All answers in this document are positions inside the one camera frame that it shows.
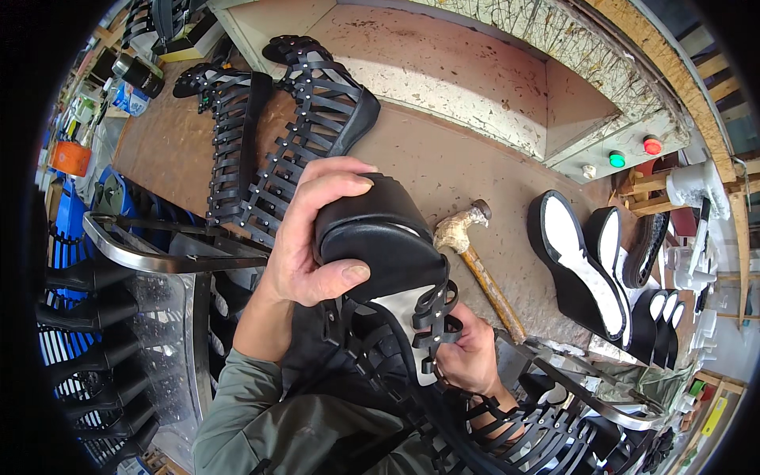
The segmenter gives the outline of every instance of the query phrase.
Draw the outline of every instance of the orange container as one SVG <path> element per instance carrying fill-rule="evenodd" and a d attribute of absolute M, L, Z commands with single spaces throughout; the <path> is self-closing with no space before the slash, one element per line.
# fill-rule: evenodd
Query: orange container
<path fill-rule="evenodd" d="M 69 175 L 84 176 L 92 150 L 75 142 L 59 142 L 50 158 L 50 166 Z"/>

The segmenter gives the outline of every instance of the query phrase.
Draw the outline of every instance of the thermos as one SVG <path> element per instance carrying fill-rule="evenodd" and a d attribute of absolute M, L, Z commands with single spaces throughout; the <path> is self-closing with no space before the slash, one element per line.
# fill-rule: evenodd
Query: thermos
<path fill-rule="evenodd" d="M 162 78 L 159 78 L 140 59 L 132 58 L 126 53 L 119 55 L 114 61 L 111 71 L 117 78 L 124 79 L 151 99 L 158 97 L 163 89 Z"/>

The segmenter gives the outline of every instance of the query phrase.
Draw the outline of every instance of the wooden handle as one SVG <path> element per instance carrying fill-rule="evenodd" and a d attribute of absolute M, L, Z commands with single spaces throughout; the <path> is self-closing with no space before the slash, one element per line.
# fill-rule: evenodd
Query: wooden handle
<path fill-rule="evenodd" d="M 475 249 L 473 249 L 473 246 L 467 248 L 467 251 L 462 252 L 461 256 L 480 284 L 480 288 L 483 289 L 486 297 L 488 297 L 491 306 L 496 310 L 496 314 L 507 328 L 509 336 L 512 337 L 515 343 L 523 344 L 527 338 L 525 328 L 520 323 L 520 319 L 516 316 L 512 306 L 507 302 L 507 298 L 504 297 L 502 290 L 493 280 L 493 277 L 491 277 L 485 266 L 483 266 L 483 262 L 480 260 L 477 252 L 475 252 Z"/>

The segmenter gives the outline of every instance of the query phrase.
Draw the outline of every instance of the cardboard box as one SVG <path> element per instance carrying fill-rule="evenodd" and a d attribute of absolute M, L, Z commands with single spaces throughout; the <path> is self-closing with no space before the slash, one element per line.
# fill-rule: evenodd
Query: cardboard box
<path fill-rule="evenodd" d="M 208 8 L 203 10 L 204 16 L 186 35 L 169 41 L 166 52 L 157 40 L 151 50 L 165 62 L 185 61 L 186 59 L 202 59 L 224 35 L 224 28 Z"/>

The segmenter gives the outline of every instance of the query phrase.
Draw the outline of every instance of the hand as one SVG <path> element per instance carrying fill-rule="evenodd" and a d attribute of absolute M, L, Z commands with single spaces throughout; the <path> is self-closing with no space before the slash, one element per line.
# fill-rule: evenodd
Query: hand
<path fill-rule="evenodd" d="M 496 395 L 502 383 L 496 368 L 493 328 L 462 302 L 451 314 L 462 322 L 462 336 L 456 343 L 444 343 L 438 348 L 435 358 L 441 374 L 465 391 Z"/>
<path fill-rule="evenodd" d="M 374 183 L 357 173 L 376 171 L 376 166 L 353 157 L 324 158 L 306 166 L 260 282 L 273 300 L 311 307 L 369 279 L 369 266 L 356 259 L 320 267 L 312 253 L 312 241 L 320 208 L 343 196 L 367 193 Z"/>

